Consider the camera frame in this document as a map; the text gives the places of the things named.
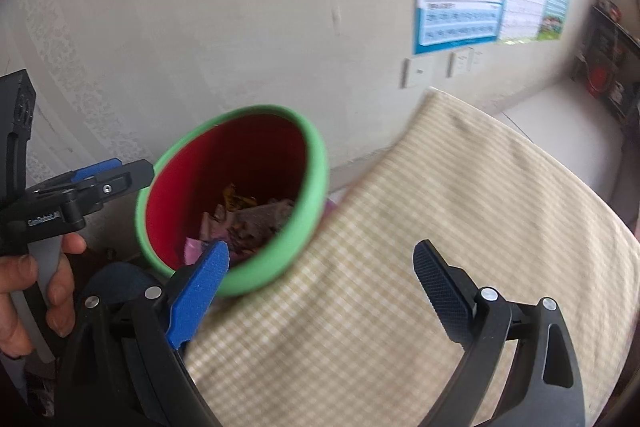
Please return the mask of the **person's left hand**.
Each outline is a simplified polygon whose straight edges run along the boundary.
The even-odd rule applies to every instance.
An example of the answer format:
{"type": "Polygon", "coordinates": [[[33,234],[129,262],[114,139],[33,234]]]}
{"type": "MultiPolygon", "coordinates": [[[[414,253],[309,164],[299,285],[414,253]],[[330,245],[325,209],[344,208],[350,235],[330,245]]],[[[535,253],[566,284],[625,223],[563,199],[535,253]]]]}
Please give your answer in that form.
{"type": "Polygon", "coordinates": [[[70,233],[58,246],[58,265],[41,287],[36,257],[6,236],[1,239],[1,352],[11,359],[38,350],[49,360],[58,340],[74,328],[75,280],[67,257],[83,253],[87,244],[70,233]]]}

